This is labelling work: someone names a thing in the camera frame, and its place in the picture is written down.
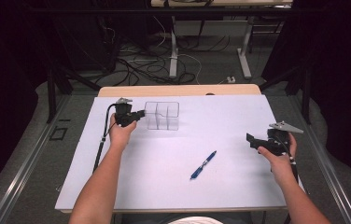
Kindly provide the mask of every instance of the transparent box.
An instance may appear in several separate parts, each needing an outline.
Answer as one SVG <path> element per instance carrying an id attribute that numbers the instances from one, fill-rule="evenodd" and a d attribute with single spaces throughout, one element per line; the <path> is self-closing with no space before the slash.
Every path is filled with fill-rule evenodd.
<path id="1" fill-rule="evenodd" d="M 146 102 L 147 128 L 150 130 L 178 130 L 178 102 Z"/>

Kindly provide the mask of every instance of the wrist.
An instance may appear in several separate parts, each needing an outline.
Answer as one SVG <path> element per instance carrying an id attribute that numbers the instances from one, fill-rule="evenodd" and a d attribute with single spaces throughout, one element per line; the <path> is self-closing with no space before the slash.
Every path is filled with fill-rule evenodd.
<path id="1" fill-rule="evenodd" d="M 122 153 L 123 153 L 123 149 L 124 149 L 125 147 L 124 146 L 122 146 L 122 145 L 117 145 L 117 144 L 111 144 L 110 146 L 109 146 L 109 149 L 108 149 L 108 152 L 109 153 L 111 153 L 111 154 L 114 154 L 114 155 L 119 155 L 119 156 L 121 156 L 122 155 Z"/>
<path id="2" fill-rule="evenodd" d="M 299 186 L 294 176 L 288 176 L 287 178 L 283 178 L 277 183 L 281 189 L 293 188 L 295 186 Z"/>

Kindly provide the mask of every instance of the pen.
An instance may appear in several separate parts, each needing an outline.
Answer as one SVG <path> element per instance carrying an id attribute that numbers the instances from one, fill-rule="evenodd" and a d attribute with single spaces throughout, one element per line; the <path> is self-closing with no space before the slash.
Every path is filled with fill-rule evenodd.
<path id="1" fill-rule="evenodd" d="M 211 161 L 211 159 L 213 159 L 213 157 L 216 155 L 216 151 L 214 151 L 213 153 L 211 153 L 211 155 L 205 159 L 205 161 L 203 162 L 203 164 L 201 166 L 199 166 L 199 168 L 190 176 L 190 179 L 194 179 L 196 177 L 198 177 L 199 173 L 203 170 L 203 167 Z"/>

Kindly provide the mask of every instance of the fingers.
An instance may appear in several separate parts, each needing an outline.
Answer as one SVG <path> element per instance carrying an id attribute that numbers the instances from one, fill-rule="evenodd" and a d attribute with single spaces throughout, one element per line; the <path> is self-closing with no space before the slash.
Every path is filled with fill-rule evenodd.
<path id="1" fill-rule="evenodd" d="M 124 127 L 124 129 L 128 130 L 129 132 L 132 132 L 135 129 L 135 127 L 137 127 L 137 121 L 134 120 L 128 126 Z"/>
<path id="2" fill-rule="evenodd" d="M 288 133 L 289 136 L 289 151 L 291 155 L 295 158 L 297 153 L 297 140 L 295 140 L 294 135 L 292 133 Z"/>
<path id="3" fill-rule="evenodd" d="M 270 152 L 268 149 L 266 149 L 265 147 L 258 147 L 258 152 L 264 156 L 268 161 L 271 161 L 274 159 L 275 155 L 272 154 L 272 152 Z"/>

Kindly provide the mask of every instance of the power strip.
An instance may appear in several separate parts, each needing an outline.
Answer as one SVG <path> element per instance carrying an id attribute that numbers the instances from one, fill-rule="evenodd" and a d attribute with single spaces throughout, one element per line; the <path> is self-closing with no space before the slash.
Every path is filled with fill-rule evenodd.
<path id="1" fill-rule="evenodd" d="M 236 83 L 236 78 L 234 77 L 226 77 L 226 79 L 228 80 L 228 83 Z"/>

